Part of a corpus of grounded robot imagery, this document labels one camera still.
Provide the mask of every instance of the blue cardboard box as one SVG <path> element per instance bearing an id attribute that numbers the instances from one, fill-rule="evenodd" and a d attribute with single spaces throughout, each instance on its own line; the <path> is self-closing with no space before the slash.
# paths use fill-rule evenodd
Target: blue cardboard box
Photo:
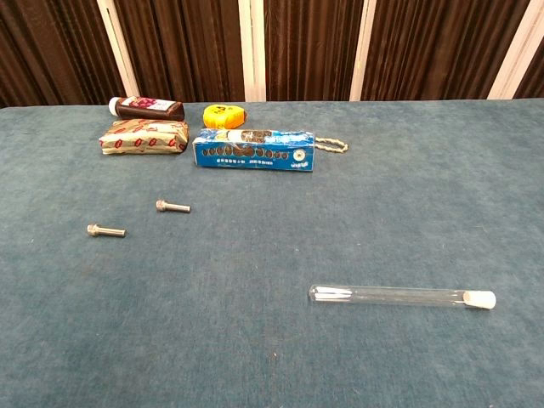
<path id="1" fill-rule="evenodd" d="M 193 151 L 197 166 L 314 169 L 314 134 L 310 132 L 202 129 L 193 141 Z"/>

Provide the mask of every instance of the hex bolt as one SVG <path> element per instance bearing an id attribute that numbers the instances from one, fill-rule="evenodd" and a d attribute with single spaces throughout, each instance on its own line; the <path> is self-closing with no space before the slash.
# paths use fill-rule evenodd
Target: hex bolt
<path id="1" fill-rule="evenodd" d="M 118 236 L 120 238 L 124 238 L 125 236 L 127 236 L 126 229 L 101 227 L 98 224 L 89 224 L 87 226 L 87 233 L 91 236 L 110 235 Z"/>
<path id="2" fill-rule="evenodd" d="M 157 200 L 157 211 L 179 211 L 181 213 L 190 213 L 190 206 L 180 206 L 179 204 L 171 204 L 164 200 Z"/>

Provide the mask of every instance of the test tube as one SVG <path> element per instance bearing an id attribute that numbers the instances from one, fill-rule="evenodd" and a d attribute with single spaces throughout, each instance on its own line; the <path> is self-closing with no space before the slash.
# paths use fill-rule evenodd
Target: test tube
<path id="1" fill-rule="evenodd" d="M 417 289 L 388 286 L 312 285 L 309 298 L 320 303 L 380 303 L 493 309 L 495 293 L 459 289 Z"/>

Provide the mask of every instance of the tape measure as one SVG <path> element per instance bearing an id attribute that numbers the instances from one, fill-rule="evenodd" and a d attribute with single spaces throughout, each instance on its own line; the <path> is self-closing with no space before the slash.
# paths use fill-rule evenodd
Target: tape measure
<path id="1" fill-rule="evenodd" d="M 209 105 L 202 119 L 207 128 L 234 129 L 246 121 L 246 111 L 234 105 Z"/>

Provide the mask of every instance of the white bottle cap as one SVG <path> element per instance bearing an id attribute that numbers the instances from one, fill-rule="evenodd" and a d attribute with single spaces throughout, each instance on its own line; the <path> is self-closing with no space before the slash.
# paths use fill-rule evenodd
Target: white bottle cap
<path id="1" fill-rule="evenodd" d="M 491 291 L 465 291 L 462 300 L 467 306 L 482 309 L 493 309 L 496 304 L 495 293 Z"/>
<path id="2" fill-rule="evenodd" d="M 119 97 L 111 98 L 110 103 L 108 104 L 108 108 L 110 108 L 110 112 L 113 116 L 119 116 L 117 115 L 117 111 L 116 111 L 116 104 L 119 99 L 120 99 Z"/>

